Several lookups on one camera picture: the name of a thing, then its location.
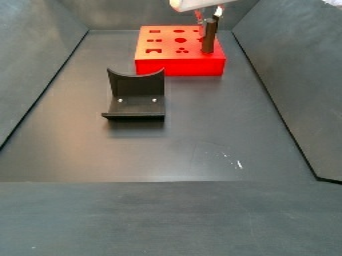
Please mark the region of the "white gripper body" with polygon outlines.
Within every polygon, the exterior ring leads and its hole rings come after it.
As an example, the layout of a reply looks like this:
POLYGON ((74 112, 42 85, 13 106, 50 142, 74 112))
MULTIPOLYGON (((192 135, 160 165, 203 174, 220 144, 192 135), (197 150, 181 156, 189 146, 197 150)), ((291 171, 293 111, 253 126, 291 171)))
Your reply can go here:
POLYGON ((185 12, 235 1, 236 0, 168 0, 168 3, 176 12, 185 12))

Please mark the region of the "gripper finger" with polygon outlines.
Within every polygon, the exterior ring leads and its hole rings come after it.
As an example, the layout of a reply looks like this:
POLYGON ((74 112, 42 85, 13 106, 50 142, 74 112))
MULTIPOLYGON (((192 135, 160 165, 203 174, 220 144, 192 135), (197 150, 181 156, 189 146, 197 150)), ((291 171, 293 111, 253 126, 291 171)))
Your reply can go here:
POLYGON ((203 18, 201 9, 193 10, 193 14, 196 18, 196 23, 199 25, 199 35, 204 36, 204 18, 203 18))
POLYGON ((216 23, 219 22, 220 20, 220 17, 223 15, 223 11, 224 11, 224 8, 221 6, 217 6, 216 7, 216 10, 213 12, 213 15, 212 15, 212 19, 216 21, 216 23))

